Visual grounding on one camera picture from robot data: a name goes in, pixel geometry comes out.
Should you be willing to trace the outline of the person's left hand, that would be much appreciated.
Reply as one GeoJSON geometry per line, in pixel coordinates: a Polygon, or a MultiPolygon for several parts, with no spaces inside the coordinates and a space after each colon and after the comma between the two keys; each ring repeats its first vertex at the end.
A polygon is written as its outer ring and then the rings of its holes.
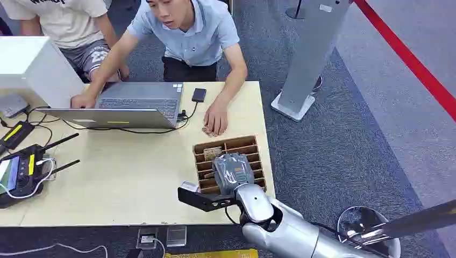
{"type": "Polygon", "coordinates": [[[214,101],[205,113],[203,132],[216,137],[222,135],[227,126],[227,104],[214,101]]]}

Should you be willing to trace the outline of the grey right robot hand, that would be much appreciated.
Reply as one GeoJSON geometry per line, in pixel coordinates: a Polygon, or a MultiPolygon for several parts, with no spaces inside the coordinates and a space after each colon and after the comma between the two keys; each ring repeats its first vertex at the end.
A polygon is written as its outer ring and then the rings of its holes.
{"type": "Polygon", "coordinates": [[[254,183],[253,170],[246,154],[223,154],[213,160],[212,168],[222,195],[230,195],[239,186],[254,183]]]}

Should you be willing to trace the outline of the person's right hand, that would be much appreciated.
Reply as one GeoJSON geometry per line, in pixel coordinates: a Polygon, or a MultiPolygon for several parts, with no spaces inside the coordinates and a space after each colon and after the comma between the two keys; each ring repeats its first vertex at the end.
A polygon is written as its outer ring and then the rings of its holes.
{"type": "Polygon", "coordinates": [[[71,98],[70,106],[72,109],[92,109],[95,107],[97,95],[83,93],[71,98]]]}

